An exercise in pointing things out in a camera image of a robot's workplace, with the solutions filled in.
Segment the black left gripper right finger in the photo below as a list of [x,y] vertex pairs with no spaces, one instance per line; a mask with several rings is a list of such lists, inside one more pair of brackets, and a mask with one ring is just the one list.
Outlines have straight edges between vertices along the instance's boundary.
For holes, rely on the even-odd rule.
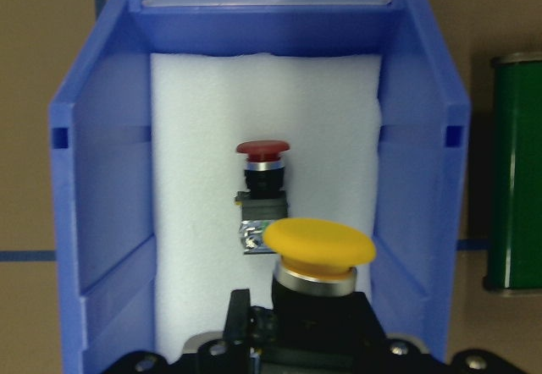
[[353,315],[358,336],[363,340],[386,340],[386,334],[363,292],[353,294]]

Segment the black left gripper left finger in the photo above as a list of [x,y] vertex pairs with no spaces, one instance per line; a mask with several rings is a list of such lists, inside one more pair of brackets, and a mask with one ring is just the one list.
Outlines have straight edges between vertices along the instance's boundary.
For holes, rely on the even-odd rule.
[[245,343],[250,337],[251,295],[249,289],[235,289],[230,294],[223,339],[230,344]]

